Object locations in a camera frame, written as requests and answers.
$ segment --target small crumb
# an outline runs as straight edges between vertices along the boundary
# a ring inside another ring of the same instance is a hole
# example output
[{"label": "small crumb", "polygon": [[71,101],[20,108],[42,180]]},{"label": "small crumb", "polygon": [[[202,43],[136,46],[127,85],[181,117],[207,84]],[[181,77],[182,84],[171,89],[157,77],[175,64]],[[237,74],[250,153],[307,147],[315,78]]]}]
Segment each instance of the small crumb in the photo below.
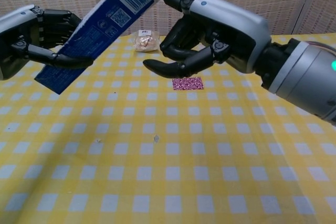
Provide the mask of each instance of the small crumb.
[{"label": "small crumb", "polygon": [[158,135],[155,135],[155,137],[154,137],[154,142],[158,143],[158,141],[159,141],[159,136],[158,136]]}]

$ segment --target blue box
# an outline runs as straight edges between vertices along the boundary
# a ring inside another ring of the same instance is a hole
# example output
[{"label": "blue box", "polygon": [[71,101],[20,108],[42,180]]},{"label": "blue box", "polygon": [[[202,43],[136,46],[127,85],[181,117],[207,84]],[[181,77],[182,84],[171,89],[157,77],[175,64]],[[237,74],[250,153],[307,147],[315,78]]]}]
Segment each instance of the blue box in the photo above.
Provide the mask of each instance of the blue box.
[{"label": "blue box", "polygon": [[[97,59],[155,0],[101,0],[82,20],[58,53]],[[61,94],[85,69],[44,66],[35,80]]]}]

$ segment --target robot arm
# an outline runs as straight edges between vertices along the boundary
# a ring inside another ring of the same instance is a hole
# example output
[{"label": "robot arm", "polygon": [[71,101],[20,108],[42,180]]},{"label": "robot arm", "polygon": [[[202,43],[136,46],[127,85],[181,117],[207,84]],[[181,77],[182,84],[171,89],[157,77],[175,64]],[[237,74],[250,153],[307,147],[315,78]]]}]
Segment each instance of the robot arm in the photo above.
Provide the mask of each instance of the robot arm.
[{"label": "robot arm", "polygon": [[[267,21],[224,0],[164,0],[183,13],[161,43],[164,56],[143,64],[166,78],[190,77],[226,62],[255,73],[262,87],[295,106],[336,125],[336,50],[295,39],[271,41]],[[198,43],[205,48],[192,50]]]},{"label": "robot arm", "polygon": [[21,7],[0,17],[0,80],[7,80],[30,60],[60,68],[85,68],[91,59],[74,59],[49,48],[63,45],[80,19],[67,10]]}]

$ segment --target clear plastic bag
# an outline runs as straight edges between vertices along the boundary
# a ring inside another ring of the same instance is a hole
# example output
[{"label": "clear plastic bag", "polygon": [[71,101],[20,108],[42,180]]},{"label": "clear plastic bag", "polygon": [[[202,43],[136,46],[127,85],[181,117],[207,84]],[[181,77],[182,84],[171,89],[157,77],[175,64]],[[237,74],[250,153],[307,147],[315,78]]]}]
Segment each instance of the clear plastic bag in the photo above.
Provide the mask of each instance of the clear plastic bag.
[{"label": "clear plastic bag", "polygon": [[137,52],[149,52],[160,49],[160,34],[158,31],[138,30],[132,33],[133,48]]}]

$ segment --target yellow checkered tablecloth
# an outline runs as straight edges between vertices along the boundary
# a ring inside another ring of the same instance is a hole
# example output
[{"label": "yellow checkered tablecloth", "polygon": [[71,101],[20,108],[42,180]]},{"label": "yellow checkered tablecloth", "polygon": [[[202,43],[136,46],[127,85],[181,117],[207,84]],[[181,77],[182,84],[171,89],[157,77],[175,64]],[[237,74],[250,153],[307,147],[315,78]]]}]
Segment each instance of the yellow checkered tablecloth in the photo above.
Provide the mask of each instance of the yellow checkered tablecloth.
[{"label": "yellow checkered tablecloth", "polygon": [[0,83],[1,224],[336,222],[336,128],[254,74],[174,91],[145,58],[121,37],[61,96],[37,63]]}]

